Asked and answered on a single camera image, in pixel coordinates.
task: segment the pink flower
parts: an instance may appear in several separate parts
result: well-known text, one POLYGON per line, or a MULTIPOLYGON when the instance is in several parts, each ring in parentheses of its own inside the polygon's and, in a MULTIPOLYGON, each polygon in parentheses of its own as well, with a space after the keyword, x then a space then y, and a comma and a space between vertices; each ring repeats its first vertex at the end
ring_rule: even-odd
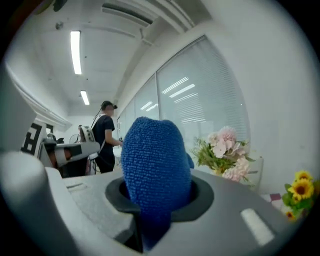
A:
POLYGON ((239 156, 243 156, 244 154, 246 154, 246 150, 244 149, 243 146, 241 146, 240 142, 237 142, 236 144, 234 144, 234 146, 232 147, 232 151, 229 155, 231 157, 234 157, 236 154, 239 156))
POLYGON ((245 157, 241 157, 236 161, 234 167, 229 168, 222 174, 222 177, 239 182, 241 177, 248 174, 249 169, 249 161, 245 157))
POLYGON ((236 172, 233 170, 233 168, 230 168, 226 170, 223 174, 222 177, 228 180, 232 180, 234 182, 239 182, 241 179, 241 176, 236 174, 236 172))
POLYGON ((217 132, 212 132, 208 136, 208 141, 211 147, 215 147, 219 141, 218 139, 218 133, 217 132))
POLYGON ((226 150, 231 149, 236 143, 236 130, 232 127, 223 127, 217 135, 219 141, 224 141, 226 150))
POLYGON ((223 158, 226 150, 226 143, 223 140, 220 140, 216 146, 212 148, 212 152, 217 158, 223 158))

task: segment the backpack strap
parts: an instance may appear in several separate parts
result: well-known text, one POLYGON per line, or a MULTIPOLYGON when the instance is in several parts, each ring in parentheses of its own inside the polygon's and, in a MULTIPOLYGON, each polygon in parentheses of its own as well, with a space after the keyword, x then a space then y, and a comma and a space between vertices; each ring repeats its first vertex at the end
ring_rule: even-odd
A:
MULTIPOLYGON (((103 116, 105 116, 105 115, 106 115, 106 114, 101 113, 101 114, 99 114, 98 116, 96 116, 96 117, 94 118, 94 120, 93 120, 93 124, 92 124, 91 127, 92 127, 92 128, 95 127, 97 121, 98 121, 101 117, 103 117, 103 116)), ((102 142, 102 145, 101 145, 101 147, 100 147, 100 150, 99 150, 98 154, 100 154, 100 152, 101 152, 101 150, 104 148, 105 144, 106 144, 106 140, 104 139, 103 142, 102 142)))
POLYGON ((101 150, 104 148, 104 145, 106 144, 106 140, 104 139, 103 142, 102 142, 102 145, 100 147, 100 150, 98 152, 98 154, 100 154, 101 150))

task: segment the flower bouquet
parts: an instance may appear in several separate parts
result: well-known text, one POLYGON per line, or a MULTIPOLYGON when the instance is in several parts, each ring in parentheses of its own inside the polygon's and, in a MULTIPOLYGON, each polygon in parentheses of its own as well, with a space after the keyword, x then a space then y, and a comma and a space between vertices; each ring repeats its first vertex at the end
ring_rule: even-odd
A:
POLYGON ((247 141, 237 141, 236 130, 225 126, 209 134, 207 141, 195 138, 191 152, 197 157, 198 166, 208 166, 216 175, 239 182, 250 170, 247 141))
POLYGON ((320 180, 313 181, 313 177, 306 170, 295 173, 293 183, 284 185, 285 193, 282 201, 289 208, 286 216, 289 220, 294 221, 304 217, 311 210, 317 196, 320 193, 320 180))

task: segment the gray plastic surface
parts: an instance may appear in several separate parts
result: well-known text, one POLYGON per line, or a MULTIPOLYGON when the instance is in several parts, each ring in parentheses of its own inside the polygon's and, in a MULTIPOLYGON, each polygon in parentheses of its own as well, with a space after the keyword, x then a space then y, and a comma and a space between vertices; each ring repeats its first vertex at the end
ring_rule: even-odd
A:
POLYGON ((193 170, 192 174, 212 187, 214 201, 200 218, 173 223, 151 256, 172 255, 245 255, 259 245, 240 212, 252 208, 275 234, 288 227, 286 217, 269 202, 240 183, 193 170))
POLYGON ((123 176, 121 171, 113 171, 91 176, 63 179, 79 209, 97 228, 110 238, 124 243, 134 233, 133 215, 117 211, 107 200, 107 185, 123 176))
MULTIPOLYGON (((240 215, 248 208, 264 220, 275 239, 289 225, 283 214, 242 184, 197 170, 192 174, 212 187, 213 204, 195 221, 172 223, 148 255, 252 252, 259 245, 240 215)), ((125 240, 132 230, 131 214, 117 212, 105 197, 107 184, 121 175, 115 171, 62 180, 56 169, 44 169, 31 155, 0 153, 1 193, 47 255, 139 255, 112 239, 125 240)))
POLYGON ((32 155, 0 152, 0 191, 46 255, 139 255, 101 232, 79 210, 59 172, 32 155))

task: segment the fluorescent ceiling light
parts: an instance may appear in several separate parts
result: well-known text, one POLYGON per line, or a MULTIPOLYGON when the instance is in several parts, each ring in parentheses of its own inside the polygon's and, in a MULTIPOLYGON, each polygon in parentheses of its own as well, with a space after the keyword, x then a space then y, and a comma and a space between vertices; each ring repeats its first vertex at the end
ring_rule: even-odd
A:
POLYGON ((87 92, 85 90, 82 90, 80 93, 81 93, 82 99, 84 101, 84 104, 90 105, 89 100, 88 100, 88 96, 87 96, 87 92))
POLYGON ((173 88, 177 87, 178 85, 181 85, 182 83, 184 83, 185 81, 188 81, 189 78, 188 77, 184 77, 181 80, 179 80, 178 82, 174 83, 173 85, 169 86, 167 89, 165 89, 162 93, 166 94, 167 92, 169 92, 170 90, 172 90, 173 88))
POLYGON ((80 31, 71 31, 70 33, 71 43, 71 56, 74 73, 81 75, 81 64, 80 64, 80 31))
POLYGON ((182 97, 180 99, 175 100, 174 103, 178 103, 178 102, 184 101, 184 100, 189 99, 189 98, 191 98, 193 96, 196 96, 196 95, 198 95, 198 93, 191 93, 191 94, 189 94, 187 96, 184 96, 184 97, 182 97))
POLYGON ((149 101, 147 104, 145 104, 142 108, 140 108, 141 110, 144 110, 146 107, 148 107, 149 105, 152 104, 152 101, 149 101))
POLYGON ((153 110, 156 106, 158 106, 158 103, 154 104, 153 106, 149 107, 146 111, 153 110))
POLYGON ((189 86, 184 87, 184 88, 181 89, 181 90, 178 90, 176 93, 170 95, 169 97, 170 97, 170 98, 173 98, 173 97, 175 97, 175 96, 177 96, 177 95, 179 95, 179 94, 182 94, 183 92, 185 92, 185 91, 187 91, 187 90, 189 90, 189 89, 191 89, 191 88, 193 88, 193 87, 195 87, 195 85, 194 85, 194 84, 190 84, 189 86))

